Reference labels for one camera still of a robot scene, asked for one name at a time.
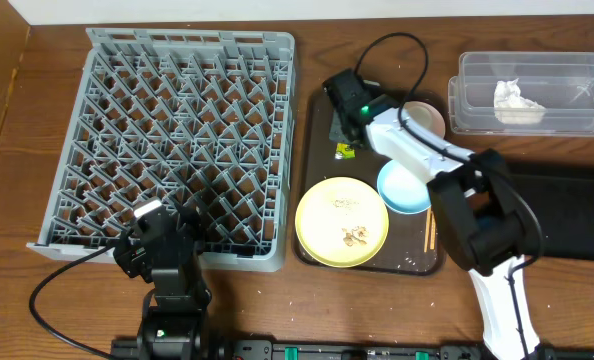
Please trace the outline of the pink bowl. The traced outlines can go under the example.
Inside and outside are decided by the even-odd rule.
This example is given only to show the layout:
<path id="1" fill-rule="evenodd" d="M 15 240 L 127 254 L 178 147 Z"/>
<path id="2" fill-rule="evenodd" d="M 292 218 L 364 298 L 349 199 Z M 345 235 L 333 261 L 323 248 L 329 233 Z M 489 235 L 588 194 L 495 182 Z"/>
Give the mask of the pink bowl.
<path id="1" fill-rule="evenodd" d="M 404 109 L 419 125 L 440 138 L 445 137 L 444 118 L 435 107 L 421 101 L 411 101 L 404 105 Z"/>

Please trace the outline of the light blue bowl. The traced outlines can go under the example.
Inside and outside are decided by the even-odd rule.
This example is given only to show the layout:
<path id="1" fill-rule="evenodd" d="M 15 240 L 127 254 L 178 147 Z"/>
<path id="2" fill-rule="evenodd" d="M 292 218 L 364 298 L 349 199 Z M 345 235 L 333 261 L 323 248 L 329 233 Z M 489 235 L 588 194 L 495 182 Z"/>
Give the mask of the light blue bowl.
<path id="1" fill-rule="evenodd" d="M 383 202 L 396 213 L 418 214 L 431 206 L 426 185 L 394 160 L 381 168 L 376 186 Z"/>

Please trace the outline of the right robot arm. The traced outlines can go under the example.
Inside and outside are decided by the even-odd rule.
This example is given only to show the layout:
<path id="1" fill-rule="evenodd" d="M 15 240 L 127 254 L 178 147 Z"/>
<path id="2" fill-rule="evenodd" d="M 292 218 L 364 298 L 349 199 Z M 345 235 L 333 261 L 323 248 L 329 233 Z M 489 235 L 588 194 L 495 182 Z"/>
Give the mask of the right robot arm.
<path id="1" fill-rule="evenodd" d="M 526 252 L 541 246 L 543 233 L 501 155 L 447 142 L 351 69 L 325 80 L 322 89 L 347 144 L 396 161 L 427 187 L 442 246 L 473 282 L 489 352 L 497 359 L 536 358 L 540 340 L 530 323 L 523 270 L 537 260 Z"/>

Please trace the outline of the yellow green snack wrapper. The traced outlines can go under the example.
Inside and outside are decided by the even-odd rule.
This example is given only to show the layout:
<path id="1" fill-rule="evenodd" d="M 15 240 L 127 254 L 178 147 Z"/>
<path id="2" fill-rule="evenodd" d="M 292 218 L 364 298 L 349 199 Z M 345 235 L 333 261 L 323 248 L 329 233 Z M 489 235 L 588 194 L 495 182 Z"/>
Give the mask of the yellow green snack wrapper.
<path id="1" fill-rule="evenodd" d="M 335 158 L 337 160 L 348 160 L 355 157 L 355 149 L 352 145 L 337 143 L 335 150 Z"/>

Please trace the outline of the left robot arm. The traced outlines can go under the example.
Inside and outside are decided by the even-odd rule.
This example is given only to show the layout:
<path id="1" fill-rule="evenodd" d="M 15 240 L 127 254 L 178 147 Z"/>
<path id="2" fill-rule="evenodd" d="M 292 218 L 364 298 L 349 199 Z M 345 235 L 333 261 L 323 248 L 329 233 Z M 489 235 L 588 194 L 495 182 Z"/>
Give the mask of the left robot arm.
<path id="1" fill-rule="evenodd" d="M 113 250 L 130 277 L 153 285 L 144 297 L 133 339 L 115 339 L 111 353 L 125 359 L 200 359 L 207 354 L 207 307 L 212 299 L 199 255 L 206 234 L 199 214 L 181 205 L 171 215 L 154 198 L 138 205 L 129 231 Z"/>

